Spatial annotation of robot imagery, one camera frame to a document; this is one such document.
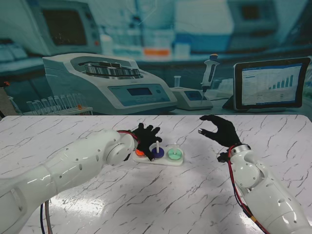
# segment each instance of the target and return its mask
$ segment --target blue disc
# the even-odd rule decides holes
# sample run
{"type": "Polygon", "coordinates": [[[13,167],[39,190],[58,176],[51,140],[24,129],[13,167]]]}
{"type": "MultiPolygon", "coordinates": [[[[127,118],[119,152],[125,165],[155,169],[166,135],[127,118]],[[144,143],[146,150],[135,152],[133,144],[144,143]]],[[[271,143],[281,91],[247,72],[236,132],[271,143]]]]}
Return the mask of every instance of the blue disc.
{"type": "Polygon", "coordinates": [[[157,148],[152,149],[152,154],[154,155],[155,158],[162,158],[165,155],[165,152],[162,148],[159,148],[159,153],[157,153],[157,148]]]}

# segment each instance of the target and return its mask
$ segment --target orange disc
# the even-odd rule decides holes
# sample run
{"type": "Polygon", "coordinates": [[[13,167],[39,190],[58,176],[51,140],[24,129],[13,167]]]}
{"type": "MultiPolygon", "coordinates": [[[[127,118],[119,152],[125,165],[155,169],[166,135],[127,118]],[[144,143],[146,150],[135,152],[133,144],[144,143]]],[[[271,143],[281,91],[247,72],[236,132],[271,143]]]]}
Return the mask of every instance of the orange disc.
{"type": "Polygon", "coordinates": [[[136,155],[138,155],[139,157],[145,156],[145,154],[141,150],[138,150],[138,149],[136,149],[136,155]]]}

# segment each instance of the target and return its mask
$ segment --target orange label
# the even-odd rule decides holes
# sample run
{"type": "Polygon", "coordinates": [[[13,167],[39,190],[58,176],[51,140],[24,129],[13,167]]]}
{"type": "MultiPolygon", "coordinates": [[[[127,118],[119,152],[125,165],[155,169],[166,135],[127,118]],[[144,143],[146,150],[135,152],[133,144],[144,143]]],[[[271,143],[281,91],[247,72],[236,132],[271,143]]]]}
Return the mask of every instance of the orange label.
{"type": "Polygon", "coordinates": [[[156,56],[168,56],[170,51],[168,49],[157,50],[153,48],[144,48],[145,55],[156,55],[156,56]]]}

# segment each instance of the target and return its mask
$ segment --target red cable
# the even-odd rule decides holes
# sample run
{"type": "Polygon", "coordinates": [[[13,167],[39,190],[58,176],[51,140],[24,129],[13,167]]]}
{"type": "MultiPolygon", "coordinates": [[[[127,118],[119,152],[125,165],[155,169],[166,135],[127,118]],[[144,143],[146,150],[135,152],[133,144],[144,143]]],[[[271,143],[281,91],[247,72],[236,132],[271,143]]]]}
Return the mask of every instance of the red cable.
{"type": "Polygon", "coordinates": [[[137,136],[136,135],[134,135],[133,133],[131,133],[131,132],[129,132],[129,131],[125,131],[125,130],[118,130],[117,132],[119,132],[119,133],[126,133],[126,134],[130,134],[136,141],[137,141],[137,143],[139,144],[140,143],[140,141],[138,140],[138,138],[137,138],[137,136]]]}
{"type": "MultiPolygon", "coordinates": [[[[231,158],[231,150],[233,148],[234,148],[234,146],[231,146],[229,149],[229,158],[231,158]]],[[[232,171],[231,160],[228,161],[228,165],[229,165],[229,171],[230,171],[230,178],[231,178],[231,181],[234,185],[234,192],[237,194],[237,198],[238,198],[241,206],[243,207],[244,211],[247,212],[250,216],[253,216],[253,214],[247,209],[246,205],[242,202],[242,200],[238,194],[237,188],[236,188],[235,183],[234,183],[234,175],[233,175],[233,171],[232,171]]],[[[258,220],[256,220],[255,223],[262,229],[262,231],[265,234],[269,234],[269,232],[258,222],[258,220]]]]}

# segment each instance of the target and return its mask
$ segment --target white peg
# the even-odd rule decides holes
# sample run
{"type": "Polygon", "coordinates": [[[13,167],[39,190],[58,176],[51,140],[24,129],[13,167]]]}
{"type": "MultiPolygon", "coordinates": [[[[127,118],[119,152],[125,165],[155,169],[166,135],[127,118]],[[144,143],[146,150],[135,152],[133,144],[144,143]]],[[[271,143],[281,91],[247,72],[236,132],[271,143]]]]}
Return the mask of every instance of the white peg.
{"type": "Polygon", "coordinates": [[[159,153],[159,141],[156,141],[156,152],[159,153]]]}
{"type": "Polygon", "coordinates": [[[174,155],[176,155],[176,149],[177,149],[177,145],[176,145],[176,142],[175,142],[175,145],[174,145],[174,155]]]}

